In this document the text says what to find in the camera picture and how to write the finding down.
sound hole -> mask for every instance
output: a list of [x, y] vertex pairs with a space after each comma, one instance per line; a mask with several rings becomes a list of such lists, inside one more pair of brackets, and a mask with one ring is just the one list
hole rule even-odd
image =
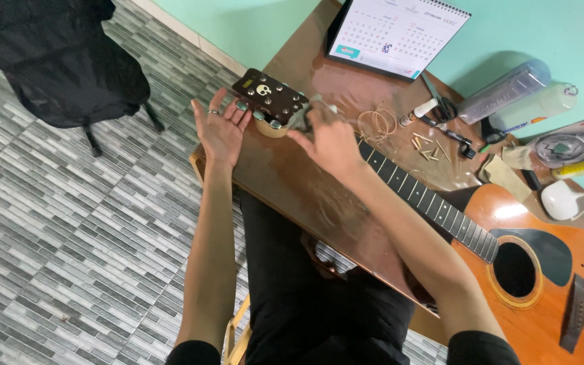
[[518, 244], [500, 245], [492, 269], [499, 286], [514, 297], [525, 297], [535, 287], [535, 266]]

black sleeve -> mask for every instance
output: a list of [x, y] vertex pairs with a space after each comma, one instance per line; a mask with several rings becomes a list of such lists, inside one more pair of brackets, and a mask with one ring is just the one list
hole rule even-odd
[[450, 338], [448, 365], [520, 365], [505, 340], [482, 331], [463, 331]]
[[204, 341], [186, 341], [171, 351], [165, 365], [220, 365], [220, 352]]

person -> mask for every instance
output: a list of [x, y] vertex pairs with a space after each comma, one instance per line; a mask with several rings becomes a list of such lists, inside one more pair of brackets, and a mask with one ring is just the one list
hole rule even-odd
[[[224, 88], [215, 94], [208, 113], [192, 101], [207, 162], [182, 325], [167, 365], [220, 364], [234, 309], [231, 176], [252, 115], [235, 100], [221, 112], [225, 95]], [[296, 131], [288, 137], [368, 207], [434, 297], [449, 338], [447, 363], [519, 364], [465, 262], [361, 158], [353, 128], [325, 104], [312, 107], [313, 140]], [[247, 364], [409, 365], [402, 345], [413, 302], [361, 269], [346, 280], [323, 278], [300, 243], [301, 228], [252, 195], [240, 198], [251, 296]]]

fretboard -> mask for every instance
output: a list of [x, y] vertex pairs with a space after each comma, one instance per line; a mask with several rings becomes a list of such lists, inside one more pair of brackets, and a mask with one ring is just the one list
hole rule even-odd
[[360, 137], [357, 139], [362, 157], [401, 199], [421, 211], [484, 261], [489, 264], [493, 262], [499, 247], [497, 238], [366, 144]]

white baseboard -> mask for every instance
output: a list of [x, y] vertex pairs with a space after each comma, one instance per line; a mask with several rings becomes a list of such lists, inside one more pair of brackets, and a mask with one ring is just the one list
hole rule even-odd
[[207, 41], [204, 37], [197, 34], [194, 30], [186, 27], [182, 22], [175, 19], [171, 14], [168, 14], [164, 9], [160, 8], [157, 4], [153, 3], [151, 0], [131, 0], [133, 3], [137, 4], [146, 13], [150, 14], [152, 17], [161, 21], [166, 27], [172, 29], [175, 33], [179, 34], [185, 40], [194, 44], [196, 47], [202, 50], [202, 52], [208, 54], [212, 59], [216, 60], [222, 66], [233, 71], [239, 77], [247, 72], [247, 68], [240, 64], [240, 62], [234, 60], [228, 54], [222, 52], [216, 46]]

